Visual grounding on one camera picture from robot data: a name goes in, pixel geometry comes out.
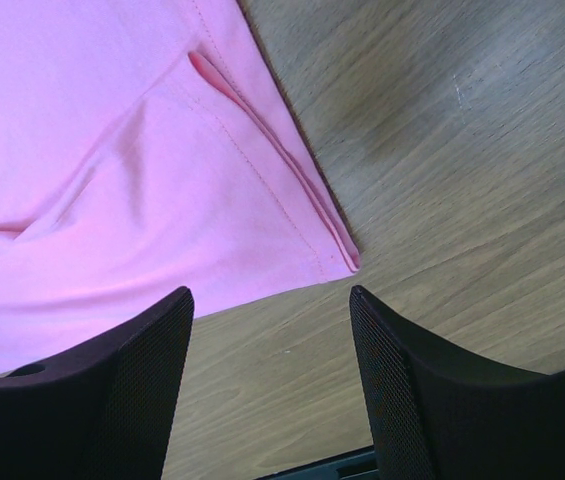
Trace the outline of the pink t shirt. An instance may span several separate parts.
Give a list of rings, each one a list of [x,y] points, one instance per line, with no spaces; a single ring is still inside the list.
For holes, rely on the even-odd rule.
[[[234,1],[0,1],[0,373],[359,253]]]

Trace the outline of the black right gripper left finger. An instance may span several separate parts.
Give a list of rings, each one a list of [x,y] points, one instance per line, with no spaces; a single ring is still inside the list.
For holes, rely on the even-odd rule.
[[[159,479],[191,337],[180,287],[136,317],[0,377],[0,479]]]

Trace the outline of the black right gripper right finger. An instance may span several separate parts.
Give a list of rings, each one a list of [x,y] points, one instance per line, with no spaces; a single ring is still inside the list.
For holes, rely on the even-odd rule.
[[[361,286],[349,308],[381,478],[565,479],[565,370],[480,356]]]

